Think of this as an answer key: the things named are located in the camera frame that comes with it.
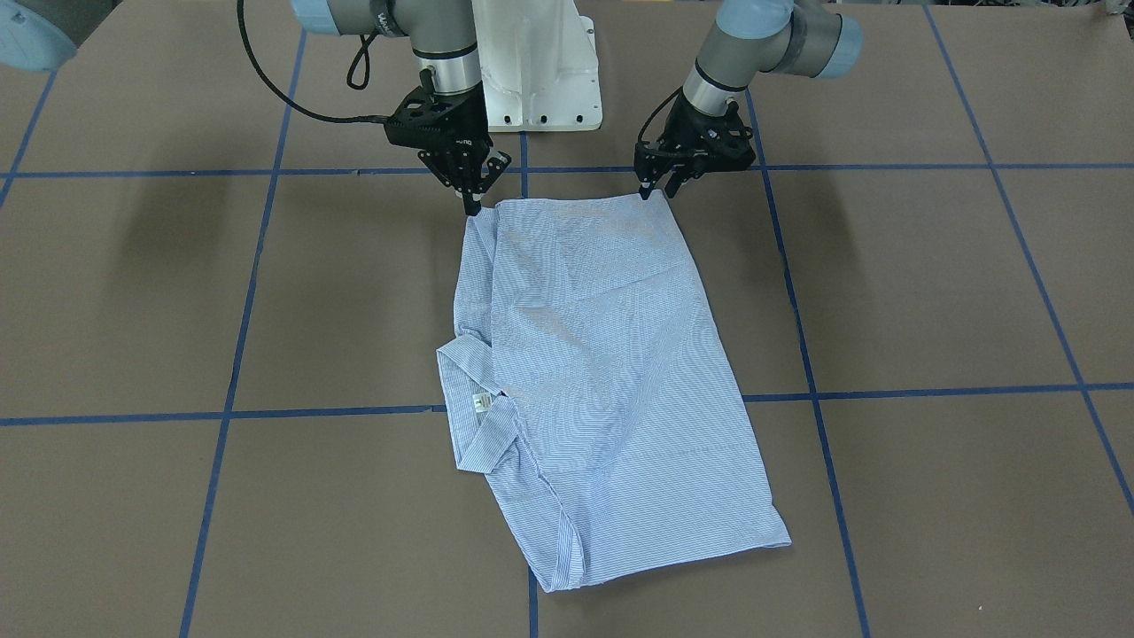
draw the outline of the blue cap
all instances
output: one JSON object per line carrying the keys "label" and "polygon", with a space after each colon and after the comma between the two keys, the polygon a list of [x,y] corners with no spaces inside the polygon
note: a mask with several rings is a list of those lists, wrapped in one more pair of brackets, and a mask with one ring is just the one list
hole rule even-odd
{"label": "blue cap", "polygon": [[335,24],[328,0],[291,0],[291,10],[295,12],[295,19],[299,20],[303,28],[310,33],[342,35],[339,33],[339,26]]}
{"label": "blue cap", "polygon": [[70,37],[40,14],[14,0],[0,0],[0,63],[52,71],[77,51]]}
{"label": "blue cap", "polygon": [[858,53],[862,52],[862,27],[858,26],[858,20],[850,16],[840,14],[839,17],[843,18],[839,41],[835,45],[831,59],[815,77],[843,77],[858,61]]}
{"label": "blue cap", "polygon": [[741,40],[771,37],[792,22],[792,0],[725,0],[717,26]]}

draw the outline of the garment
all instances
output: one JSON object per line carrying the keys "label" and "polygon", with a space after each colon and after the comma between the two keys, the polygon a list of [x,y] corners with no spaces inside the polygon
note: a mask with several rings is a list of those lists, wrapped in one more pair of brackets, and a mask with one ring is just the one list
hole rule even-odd
{"label": "garment", "polygon": [[457,467],[545,592],[790,544],[660,193],[469,218],[438,351]]}

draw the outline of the white plastic base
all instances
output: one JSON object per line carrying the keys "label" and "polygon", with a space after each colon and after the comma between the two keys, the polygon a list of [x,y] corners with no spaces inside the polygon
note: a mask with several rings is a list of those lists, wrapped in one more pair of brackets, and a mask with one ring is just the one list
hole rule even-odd
{"label": "white plastic base", "polygon": [[594,23],[572,0],[474,0],[489,130],[602,124]]}

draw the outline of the robotic arm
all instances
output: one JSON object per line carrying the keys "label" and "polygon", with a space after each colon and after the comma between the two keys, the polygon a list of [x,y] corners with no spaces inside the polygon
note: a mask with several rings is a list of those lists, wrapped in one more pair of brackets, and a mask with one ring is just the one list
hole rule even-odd
{"label": "robotic arm", "polygon": [[[50,71],[79,45],[121,0],[0,0],[0,62]],[[261,78],[306,114],[328,121],[382,124],[391,144],[417,148],[430,171],[476,214],[481,197],[511,162],[489,136],[484,85],[472,0],[291,0],[304,28],[331,35],[381,34],[409,37],[421,85],[390,116],[328,118],[295,104],[263,75],[244,28],[242,34]],[[838,77],[855,62],[862,31],[854,19],[828,14],[818,0],[725,0],[685,84],[646,120],[634,148],[643,198],[667,173],[665,190],[705,172],[744,170],[755,159],[752,129],[738,114],[736,96],[756,73]],[[661,137],[642,137],[666,103],[674,105]]]}

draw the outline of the white tag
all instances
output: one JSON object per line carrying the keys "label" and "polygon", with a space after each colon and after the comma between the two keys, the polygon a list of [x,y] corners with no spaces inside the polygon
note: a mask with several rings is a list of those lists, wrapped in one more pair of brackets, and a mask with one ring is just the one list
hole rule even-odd
{"label": "white tag", "polygon": [[488,392],[482,392],[481,394],[473,395],[473,408],[476,414],[488,412],[489,408],[492,408],[492,394]]}

